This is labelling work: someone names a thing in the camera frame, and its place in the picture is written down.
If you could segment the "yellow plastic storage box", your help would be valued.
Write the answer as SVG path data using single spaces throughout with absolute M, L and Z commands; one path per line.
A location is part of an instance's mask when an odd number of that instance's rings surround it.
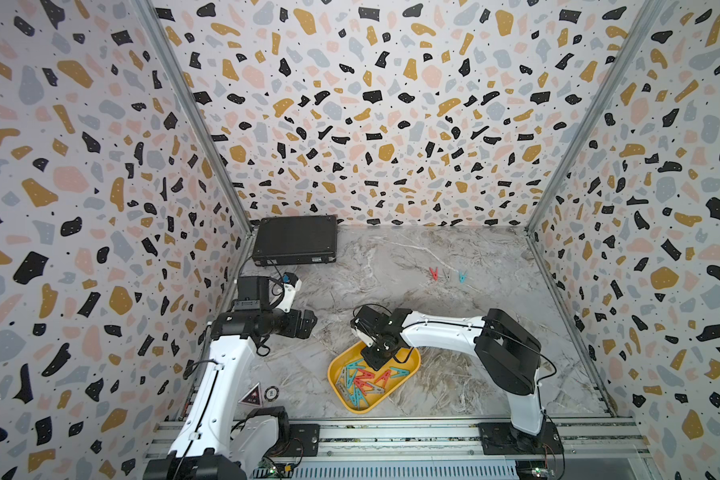
M 356 342 L 338 355 L 327 371 L 327 380 L 334 393 L 354 414 L 372 411 L 411 378 L 421 365 L 417 349 L 404 349 L 404 354 L 411 354 L 405 362 L 391 360 L 380 370 L 374 370 L 361 355 L 365 347 L 362 341 Z

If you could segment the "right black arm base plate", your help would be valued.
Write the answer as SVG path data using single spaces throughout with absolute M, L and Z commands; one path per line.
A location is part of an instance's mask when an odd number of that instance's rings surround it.
M 556 425 L 545 420 L 538 435 L 517 430 L 510 422 L 483 422 L 477 425 L 484 455 L 543 455 L 563 453 Z

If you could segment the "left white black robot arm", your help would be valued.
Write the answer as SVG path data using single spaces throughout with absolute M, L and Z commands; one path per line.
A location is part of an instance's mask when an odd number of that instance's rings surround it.
M 239 389 L 250 363 L 272 335 L 307 339 L 317 323 L 311 310 L 265 309 L 244 301 L 220 315 L 210 331 L 208 366 L 168 454 L 148 462 L 146 479 L 247 479 L 269 453 L 290 445 L 282 407 L 258 408 L 236 422 Z

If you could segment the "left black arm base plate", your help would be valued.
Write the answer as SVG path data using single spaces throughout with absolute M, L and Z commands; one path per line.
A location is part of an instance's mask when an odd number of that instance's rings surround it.
M 313 458 L 318 454 L 319 440 L 319 424 L 291 424 L 285 436 L 276 441 L 274 446 L 266 452 L 266 456 L 269 458 Z

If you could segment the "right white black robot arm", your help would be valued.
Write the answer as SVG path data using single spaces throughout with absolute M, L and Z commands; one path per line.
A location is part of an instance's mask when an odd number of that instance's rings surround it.
M 546 420 L 539 393 L 541 345 L 505 311 L 458 318 L 403 308 L 384 314 L 362 306 L 350 328 L 365 344 L 361 355 L 374 370 L 398 361 L 403 349 L 439 348 L 477 358 L 507 396 L 509 433 L 518 446 L 541 441 Z

